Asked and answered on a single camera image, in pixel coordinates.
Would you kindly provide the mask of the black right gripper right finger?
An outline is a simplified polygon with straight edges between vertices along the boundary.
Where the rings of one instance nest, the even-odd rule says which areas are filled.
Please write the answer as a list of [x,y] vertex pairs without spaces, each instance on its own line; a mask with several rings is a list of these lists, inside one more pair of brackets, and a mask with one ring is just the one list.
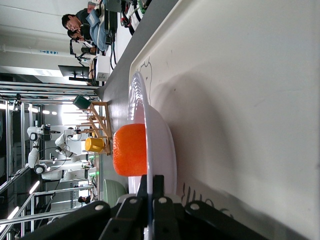
[[265,237],[207,203],[186,205],[165,195],[164,176],[155,175],[151,195],[153,240],[264,240]]

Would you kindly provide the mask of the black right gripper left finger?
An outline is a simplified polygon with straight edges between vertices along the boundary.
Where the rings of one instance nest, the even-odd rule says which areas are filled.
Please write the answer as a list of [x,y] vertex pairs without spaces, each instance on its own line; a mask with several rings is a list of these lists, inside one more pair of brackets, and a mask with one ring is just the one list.
[[75,210],[34,232],[24,240],[141,240],[148,222],[147,176],[140,180],[138,193],[124,197],[110,207],[96,201]]

